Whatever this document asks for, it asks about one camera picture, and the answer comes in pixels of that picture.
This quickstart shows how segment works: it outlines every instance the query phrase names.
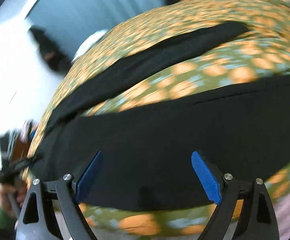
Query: orange and green fabric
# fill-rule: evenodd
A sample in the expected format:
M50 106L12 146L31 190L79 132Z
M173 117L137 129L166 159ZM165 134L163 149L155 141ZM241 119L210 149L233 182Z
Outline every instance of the orange and green fabric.
M113 28L79 58L58 87L38 126L29 150L35 153L53 109L79 85L122 57L143 51L172 36L241 21L250 31L202 56L156 73L115 98L85 111L83 116L119 112L172 100L230 84L290 74L290 2L287 0L182 0L153 9ZM30 182L30 172L24 176ZM290 193L290 163L266 181L274 205ZM240 214L238 201L233 222ZM203 231L215 205L187 210L129 212L80 205L91 227L142 236L180 236Z

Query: black fabric strip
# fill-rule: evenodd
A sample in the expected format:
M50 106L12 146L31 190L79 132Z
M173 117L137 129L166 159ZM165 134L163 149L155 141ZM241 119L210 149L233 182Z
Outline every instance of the black fabric strip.
M119 59L66 97L53 110L46 132L50 132L57 123L73 119L78 112L123 93L165 68L200 56L247 31L243 23L229 21L174 36L140 53Z
M237 179L266 180L290 162L290 76L263 78L133 108L77 117L46 135L32 172L77 179L101 151L85 203L131 211L175 210L210 201L193 151Z

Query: hand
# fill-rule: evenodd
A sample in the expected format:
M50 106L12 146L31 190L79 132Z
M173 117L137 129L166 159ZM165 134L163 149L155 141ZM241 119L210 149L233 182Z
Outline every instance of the hand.
M20 207L22 207L27 193L27 188L25 184L23 184L23 187L20 187L19 189L16 189L15 187L8 184L3 184L0 187L0 207L6 212L6 214L10 218L15 218L15 214L12 209L11 203L9 202L7 193L11 193L12 195L15 195L17 193L16 201L18 202Z
M50 61L53 57L55 57L55 52L47 52L44 56L45 61Z

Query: metal screw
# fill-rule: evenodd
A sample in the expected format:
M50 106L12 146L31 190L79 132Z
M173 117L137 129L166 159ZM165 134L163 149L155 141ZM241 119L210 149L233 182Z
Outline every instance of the metal screw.
M70 175L70 174L65 174L63 176L63 180L70 180L71 178L72 178L72 175Z
M33 180L33 185L37 185L39 183L39 179L34 179Z
M257 183L257 184L263 184L264 182L263 182L262 179L258 178L258 179L256 179L256 183Z
M230 173L226 173L226 174L224 175L224 177L225 177L225 179L227 179L227 180L231 180L231 179L232 179L232 174L230 174Z

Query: blue gripper pad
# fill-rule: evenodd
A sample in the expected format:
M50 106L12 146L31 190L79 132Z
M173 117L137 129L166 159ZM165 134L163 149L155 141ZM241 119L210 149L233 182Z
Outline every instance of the blue gripper pad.
M202 157L196 151L192 153L192 167L194 168L208 199L218 205L222 200L219 183L203 161Z
M84 201L85 198L87 198L97 177L97 174L101 169L102 164L103 155L99 151L98 153L96 153L93 160L90 162L84 174L81 176L80 180L77 183L75 195L76 203L81 203Z

